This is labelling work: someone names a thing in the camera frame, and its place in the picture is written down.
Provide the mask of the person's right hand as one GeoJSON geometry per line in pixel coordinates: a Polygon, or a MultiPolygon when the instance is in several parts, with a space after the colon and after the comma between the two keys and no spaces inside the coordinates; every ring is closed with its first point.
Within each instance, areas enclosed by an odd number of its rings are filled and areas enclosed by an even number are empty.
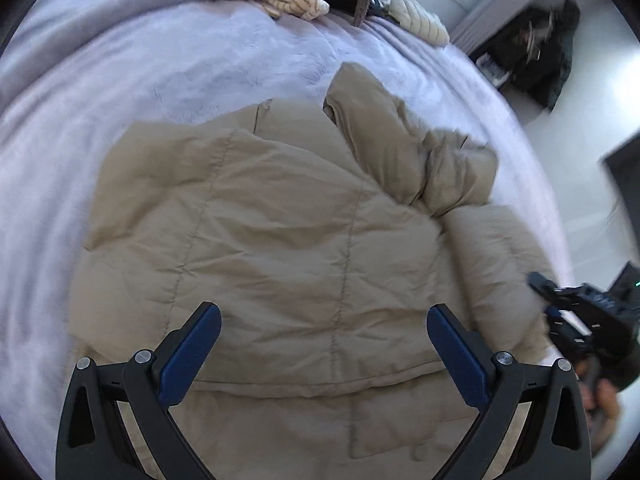
{"type": "Polygon", "coordinates": [[[591,454],[596,456],[615,434],[622,412],[617,400],[618,390],[605,378],[600,378],[593,384],[587,382],[590,373],[588,361],[576,363],[574,369],[586,412],[591,454]]]}

